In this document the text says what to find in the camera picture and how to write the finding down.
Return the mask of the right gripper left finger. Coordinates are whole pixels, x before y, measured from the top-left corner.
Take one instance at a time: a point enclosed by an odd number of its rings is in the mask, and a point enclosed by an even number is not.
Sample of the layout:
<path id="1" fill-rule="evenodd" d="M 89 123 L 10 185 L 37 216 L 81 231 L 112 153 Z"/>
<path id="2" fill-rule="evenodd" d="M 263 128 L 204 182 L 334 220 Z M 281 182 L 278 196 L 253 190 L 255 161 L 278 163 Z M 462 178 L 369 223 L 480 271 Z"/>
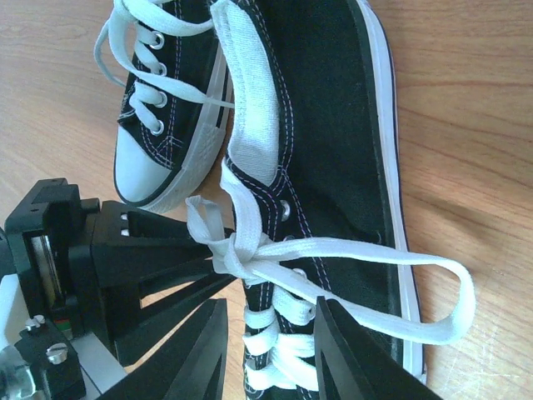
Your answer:
<path id="1" fill-rule="evenodd" d="M 100 398 L 220 399 L 227 360 L 227 301 L 204 302 L 134 372 Z"/>

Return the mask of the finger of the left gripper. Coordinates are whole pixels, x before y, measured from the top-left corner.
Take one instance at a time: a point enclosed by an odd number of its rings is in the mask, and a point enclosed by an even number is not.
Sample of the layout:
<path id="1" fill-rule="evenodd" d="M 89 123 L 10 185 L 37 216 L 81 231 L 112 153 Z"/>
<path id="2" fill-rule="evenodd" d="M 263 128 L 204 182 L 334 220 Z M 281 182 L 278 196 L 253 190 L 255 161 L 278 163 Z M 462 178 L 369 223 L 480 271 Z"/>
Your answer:
<path id="1" fill-rule="evenodd" d="M 119 363 L 136 363 L 186 315 L 234 280 L 211 273 L 147 307 L 141 306 L 137 286 L 113 289 L 112 350 Z"/>

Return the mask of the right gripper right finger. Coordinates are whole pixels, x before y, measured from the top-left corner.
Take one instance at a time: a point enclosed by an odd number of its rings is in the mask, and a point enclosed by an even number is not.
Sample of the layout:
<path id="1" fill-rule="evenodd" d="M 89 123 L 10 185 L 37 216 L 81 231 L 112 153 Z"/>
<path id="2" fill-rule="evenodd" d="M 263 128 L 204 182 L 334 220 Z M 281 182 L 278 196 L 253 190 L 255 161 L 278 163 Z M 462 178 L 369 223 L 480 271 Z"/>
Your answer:
<path id="1" fill-rule="evenodd" d="M 321 399 L 439 397 L 398 365 L 336 300 L 317 299 L 314 337 Z"/>

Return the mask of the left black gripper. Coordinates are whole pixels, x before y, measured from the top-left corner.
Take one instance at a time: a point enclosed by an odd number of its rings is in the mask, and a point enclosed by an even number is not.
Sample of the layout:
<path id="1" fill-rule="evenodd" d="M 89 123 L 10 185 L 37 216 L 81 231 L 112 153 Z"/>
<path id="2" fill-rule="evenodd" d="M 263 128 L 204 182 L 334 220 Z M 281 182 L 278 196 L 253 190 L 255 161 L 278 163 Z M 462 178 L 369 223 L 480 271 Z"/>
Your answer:
<path id="1" fill-rule="evenodd" d="M 81 199 L 65 178 L 39 180 L 5 222 L 30 316 L 69 338 L 104 339 L 104 288 L 171 288 L 214 273 L 187 224 L 120 202 Z"/>

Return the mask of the black sneaker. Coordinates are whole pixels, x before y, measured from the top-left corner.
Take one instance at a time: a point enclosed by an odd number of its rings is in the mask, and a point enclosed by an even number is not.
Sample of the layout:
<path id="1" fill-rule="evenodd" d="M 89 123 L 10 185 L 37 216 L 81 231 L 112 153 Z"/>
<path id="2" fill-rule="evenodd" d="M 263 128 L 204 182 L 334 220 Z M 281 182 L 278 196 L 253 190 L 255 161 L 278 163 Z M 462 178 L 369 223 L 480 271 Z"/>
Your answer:
<path id="1" fill-rule="evenodd" d="M 164 11 L 184 21 L 211 20 L 203 1 L 162 2 Z M 127 53 L 135 67 L 146 71 L 134 54 L 135 39 L 136 27 L 131 24 L 126 35 Z M 214 27 L 190 37 L 166 35 L 162 48 L 152 53 L 167 67 L 168 77 L 230 102 L 232 80 Z M 128 102 L 138 81 L 128 72 L 117 120 L 114 183 L 125 203 L 164 213 L 195 192 L 212 169 L 226 135 L 230 108 L 168 95 L 164 107 L 147 107 L 164 124 L 163 133 L 154 136 Z"/>
<path id="2" fill-rule="evenodd" d="M 395 160 L 395 73 L 366 1 L 215 1 L 236 91 L 224 162 L 272 185 L 282 172 L 331 193 L 351 170 Z"/>

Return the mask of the white shoelace of sneaker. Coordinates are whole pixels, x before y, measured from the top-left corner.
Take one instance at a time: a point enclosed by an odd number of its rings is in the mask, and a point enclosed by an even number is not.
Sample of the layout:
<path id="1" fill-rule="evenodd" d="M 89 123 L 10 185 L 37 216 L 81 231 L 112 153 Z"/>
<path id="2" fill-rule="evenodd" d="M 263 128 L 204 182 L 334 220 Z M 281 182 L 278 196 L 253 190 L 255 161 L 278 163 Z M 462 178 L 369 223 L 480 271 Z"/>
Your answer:
<path id="1" fill-rule="evenodd" d="M 252 399 L 312 398 L 319 390 L 314 359 L 317 300 L 339 302 L 389 357 L 424 376 L 422 348 L 452 343 L 469 330 L 476 298 L 459 262 L 410 252 L 395 160 L 376 160 L 340 177 L 331 193 L 288 172 L 265 185 L 222 165 L 236 230 L 225 233 L 220 208 L 187 199 L 187 227 L 212 251 L 217 273 L 243 282 L 246 295 L 244 377 Z M 413 277 L 416 266 L 437 266 L 459 280 L 454 310 L 422 322 Z"/>
<path id="2" fill-rule="evenodd" d="M 101 47 L 109 41 L 109 47 L 115 60 L 129 73 L 139 79 L 134 84 L 134 93 L 129 99 L 133 113 L 154 136 L 164 131 L 164 124 L 147 107 L 152 105 L 162 108 L 167 96 L 172 95 L 190 103 L 210 103 L 232 108 L 227 101 L 209 97 L 196 87 L 176 78 L 167 76 L 167 67 L 159 62 L 152 53 L 164 44 L 166 35 L 180 38 L 199 35 L 213 28 L 211 20 L 194 23 L 172 16 L 162 8 L 162 1 L 115 1 L 109 19 L 105 22 L 94 47 L 94 58 L 101 72 L 118 86 L 126 84 L 114 76 L 102 60 Z M 127 53 L 126 35 L 128 27 L 136 27 L 134 54 L 147 68 L 143 71 L 132 63 Z"/>

